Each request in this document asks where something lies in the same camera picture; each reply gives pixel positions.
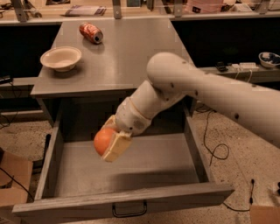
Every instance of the drawer front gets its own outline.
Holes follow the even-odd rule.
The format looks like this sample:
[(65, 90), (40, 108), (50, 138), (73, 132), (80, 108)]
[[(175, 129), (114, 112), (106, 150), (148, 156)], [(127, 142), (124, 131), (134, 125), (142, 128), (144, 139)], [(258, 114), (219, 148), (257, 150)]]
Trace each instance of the drawer front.
[(31, 204), (16, 205), (13, 213), (34, 224), (127, 217), (216, 206), (232, 191), (230, 185), (215, 183), (176, 185), (104, 195), (42, 199)]

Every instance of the table top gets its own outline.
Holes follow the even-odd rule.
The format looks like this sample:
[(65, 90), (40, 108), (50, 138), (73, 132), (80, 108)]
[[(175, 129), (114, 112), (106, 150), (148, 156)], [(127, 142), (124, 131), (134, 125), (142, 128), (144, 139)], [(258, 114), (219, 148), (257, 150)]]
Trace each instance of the table top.
[(73, 46), (82, 52), (69, 72), (43, 66), (31, 95), (68, 97), (98, 91), (134, 89), (146, 78), (149, 59), (159, 52), (172, 52), (186, 59), (187, 51), (169, 18), (87, 20), (103, 32), (101, 44), (86, 40), (79, 31), (84, 21), (66, 21), (52, 47)]

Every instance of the white bowl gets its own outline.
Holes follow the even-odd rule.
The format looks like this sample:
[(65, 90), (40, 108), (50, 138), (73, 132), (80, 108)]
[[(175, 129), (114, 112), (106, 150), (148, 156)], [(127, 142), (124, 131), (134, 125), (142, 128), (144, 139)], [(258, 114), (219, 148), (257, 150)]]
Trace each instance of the white bowl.
[(58, 72), (67, 72), (73, 69), (81, 59), (81, 51), (71, 46), (60, 46), (45, 52), (40, 61), (43, 66), (50, 67)]
[(273, 52), (261, 52), (259, 54), (259, 59), (263, 67), (275, 67), (280, 65), (280, 56)]

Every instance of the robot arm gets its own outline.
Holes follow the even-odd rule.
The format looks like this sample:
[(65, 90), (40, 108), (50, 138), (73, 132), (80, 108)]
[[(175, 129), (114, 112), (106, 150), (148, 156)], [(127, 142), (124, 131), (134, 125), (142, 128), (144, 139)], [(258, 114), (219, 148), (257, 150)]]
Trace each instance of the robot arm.
[(102, 127), (115, 130), (102, 154), (113, 162), (130, 146), (159, 112), (189, 95), (280, 146), (280, 94), (278, 91), (205, 73), (179, 56), (161, 52), (147, 66), (148, 80), (126, 98)]

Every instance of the gray floor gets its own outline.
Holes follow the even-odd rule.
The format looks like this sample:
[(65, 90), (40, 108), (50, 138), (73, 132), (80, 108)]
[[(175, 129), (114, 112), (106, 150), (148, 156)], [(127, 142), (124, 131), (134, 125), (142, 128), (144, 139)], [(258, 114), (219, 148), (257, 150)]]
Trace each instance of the gray floor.
[[(202, 142), (208, 113), (195, 113), (194, 120)], [(10, 127), (0, 130), (0, 147), (32, 161), (41, 159), (46, 134), (52, 129), (41, 113), (19, 114)], [(217, 183), (229, 183), (235, 189), (225, 201), (235, 209), (249, 209), (251, 179), (255, 180), (254, 205), (280, 206), (277, 183), (280, 182), (280, 150), (253, 135), (223, 115), (212, 113), (206, 133), (206, 144), (213, 150), (217, 144), (229, 146), (226, 160), (213, 158), (210, 169)], [(210, 164), (211, 155), (202, 145)], [(216, 156), (224, 157), (225, 149)], [(34, 175), (31, 193), (35, 193), (39, 175)], [(224, 205), (181, 210), (168, 213), (146, 214), (127, 219), (92, 220), (80, 223), (251, 223), (249, 212), (234, 212)]]

